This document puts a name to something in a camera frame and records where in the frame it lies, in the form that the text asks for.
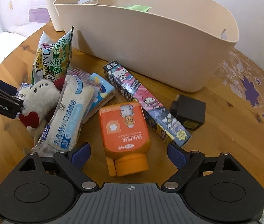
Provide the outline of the white plush toy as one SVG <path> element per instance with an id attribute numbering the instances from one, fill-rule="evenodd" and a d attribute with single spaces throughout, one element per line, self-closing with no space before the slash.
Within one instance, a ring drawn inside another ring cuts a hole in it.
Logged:
<path id="1" fill-rule="evenodd" d="M 42 79 L 27 91 L 19 119 L 28 131 L 37 129 L 42 120 L 57 106 L 64 80 L 64 76 L 54 82 Z"/>

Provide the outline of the orange squeeze bottle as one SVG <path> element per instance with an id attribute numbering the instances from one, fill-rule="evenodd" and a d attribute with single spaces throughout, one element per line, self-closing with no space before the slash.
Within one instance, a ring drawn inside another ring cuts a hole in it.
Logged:
<path id="1" fill-rule="evenodd" d="M 98 113 L 109 175 L 125 176 L 148 170 L 151 139 L 140 103 L 110 105 Z"/>

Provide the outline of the green white chip bag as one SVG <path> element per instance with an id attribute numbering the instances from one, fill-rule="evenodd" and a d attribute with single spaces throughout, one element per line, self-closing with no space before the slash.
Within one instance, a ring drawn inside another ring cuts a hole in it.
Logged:
<path id="1" fill-rule="evenodd" d="M 56 42 L 44 32 L 42 33 L 32 68 L 32 84 L 47 79 L 56 81 L 65 76 L 72 59 L 71 29 Z"/>

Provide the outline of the blue cartoon small box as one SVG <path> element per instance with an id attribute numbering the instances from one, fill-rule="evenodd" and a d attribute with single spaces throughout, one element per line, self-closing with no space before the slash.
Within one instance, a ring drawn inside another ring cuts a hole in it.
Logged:
<path id="1" fill-rule="evenodd" d="M 114 96 L 115 88 L 106 79 L 96 73 L 92 73 L 90 76 L 95 82 L 101 85 L 99 92 L 95 95 L 92 106 L 89 109 L 87 116 L 83 119 L 82 123 L 85 124 L 100 108 L 105 106 Z"/>

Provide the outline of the long cartoon character box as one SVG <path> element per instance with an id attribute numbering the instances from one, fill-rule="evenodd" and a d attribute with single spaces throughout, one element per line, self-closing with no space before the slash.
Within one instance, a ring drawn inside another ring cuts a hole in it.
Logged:
<path id="1" fill-rule="evenodd" d="M 190 138 L 190 133 L 170 111 L 129 71 L 113 60 L 104 66 L 104 74 L 110 84 L 129 102 L 139 102 L 147 124 L 167 144 L 174 142 L 179 147 Z"/>

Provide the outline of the black power adapter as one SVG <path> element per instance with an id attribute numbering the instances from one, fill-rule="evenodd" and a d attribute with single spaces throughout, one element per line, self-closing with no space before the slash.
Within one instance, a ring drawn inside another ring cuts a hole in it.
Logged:
<path id="1" fill-rule="evenodd" d="M 190 131 L 205 123 L 206 103 L 185 95 L 177 95 L 170 106 L 170 113 Z"/>

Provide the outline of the white bread snack packet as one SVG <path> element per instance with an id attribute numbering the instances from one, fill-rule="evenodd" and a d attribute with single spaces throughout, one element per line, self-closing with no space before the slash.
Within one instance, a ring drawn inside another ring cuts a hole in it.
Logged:
<path id="1" fill-rule="evenodd" d="M 32 151 L 40 157 L 51 157 L 56 152 L 73 150 L 82 121 L 100 87 L 91 74 L 78 68 L 69 68 L 54 115 Z"/>

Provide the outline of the purple floral table mat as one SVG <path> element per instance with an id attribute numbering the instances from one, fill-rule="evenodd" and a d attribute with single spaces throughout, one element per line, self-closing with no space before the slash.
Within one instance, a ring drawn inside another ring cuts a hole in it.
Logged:
<path id="1" fill-rule="evenodd" d="M 233 49 L 212 77 L 241 98 L 264 123 L 264 71 L 256 63 Z"/>

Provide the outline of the beige plastic storage basket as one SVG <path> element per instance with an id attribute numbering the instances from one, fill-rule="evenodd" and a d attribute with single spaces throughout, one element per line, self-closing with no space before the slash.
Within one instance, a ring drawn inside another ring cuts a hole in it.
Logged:
<path id="1" fill-rule="evenodd" d="M 152 7 L 148 12 L 123 7 Z M 182 91 L 200 90 L 239 40 L 231 12 L 212 0 L 55 0 L 73 47 Z"/>

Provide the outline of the green snack packet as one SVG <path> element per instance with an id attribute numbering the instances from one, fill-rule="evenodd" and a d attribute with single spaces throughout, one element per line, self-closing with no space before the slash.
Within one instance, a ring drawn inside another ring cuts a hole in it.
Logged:
<path id="1" fill-rule="evenodd" d="M 131 5 L 131 6 L 123 7 L 123 8 L 133 10 L 133 11 L 148 12 L 152 7 L 142 6 L 142 5 Z"/>

